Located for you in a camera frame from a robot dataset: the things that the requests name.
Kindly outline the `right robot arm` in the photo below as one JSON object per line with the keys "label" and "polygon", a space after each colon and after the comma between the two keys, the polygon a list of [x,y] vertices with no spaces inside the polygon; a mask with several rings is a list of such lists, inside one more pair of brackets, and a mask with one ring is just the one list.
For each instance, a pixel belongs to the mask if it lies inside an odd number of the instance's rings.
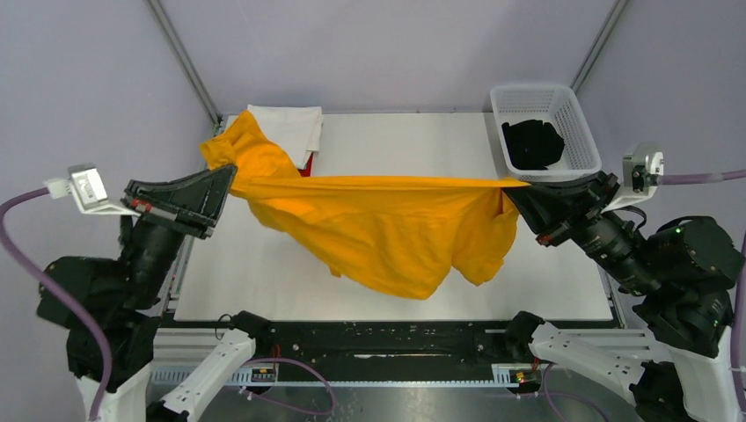
{"label": "right robot arm", "polygon": [[623,181],[598,172],[509,188],[506,194],[539,244],[574,242],[622,293],[639,299],[634,313],[669,358],[607,352],[527,311],[506,329],[506,354],[518,362],[534,358],[569,368],[623,398],[645,421],[742,421],[745,390],[733,351],[742,305],[729,293],[745,257],[710,216],[678,217],[651,236],[618,216],[660,181],[637,168]]}

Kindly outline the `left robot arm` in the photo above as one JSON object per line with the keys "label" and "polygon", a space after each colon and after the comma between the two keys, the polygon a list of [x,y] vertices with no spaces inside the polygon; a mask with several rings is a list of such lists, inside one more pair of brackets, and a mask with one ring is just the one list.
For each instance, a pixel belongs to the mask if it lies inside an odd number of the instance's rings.
{"label": "left robot arm", "polygon": [[155,402],[146,398],[161,323],[148,310],[158,304],[184,240],[212,235],[236,173],[236,166],[227,164],[169,182],[131,181],[118,202],[109,199],[90,164],[48,181],[52,197],[69,194],[80,212],[120,217],[118,258],[62,257],[45,269],[84,315],[50,288],[41,292],[37,308],[39,317],[68,330],[69,370],[96,420],[196,421],[244,363],[272,352],[267,332],[231,328],[171,392]]}

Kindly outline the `yellow t shirt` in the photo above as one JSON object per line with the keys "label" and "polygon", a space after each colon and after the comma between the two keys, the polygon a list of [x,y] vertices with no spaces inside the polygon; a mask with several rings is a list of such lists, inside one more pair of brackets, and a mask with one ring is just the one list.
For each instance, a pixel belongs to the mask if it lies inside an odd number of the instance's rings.
{"label": "yellow t shirt", "polygon": [[200,146],[210,169],[236,167],[230,186],[258,222],[292,237],[329,268],[386,295],[428,299],[452,271],[492,280],[517,233],[514,178],[305,177],[245,111]]}

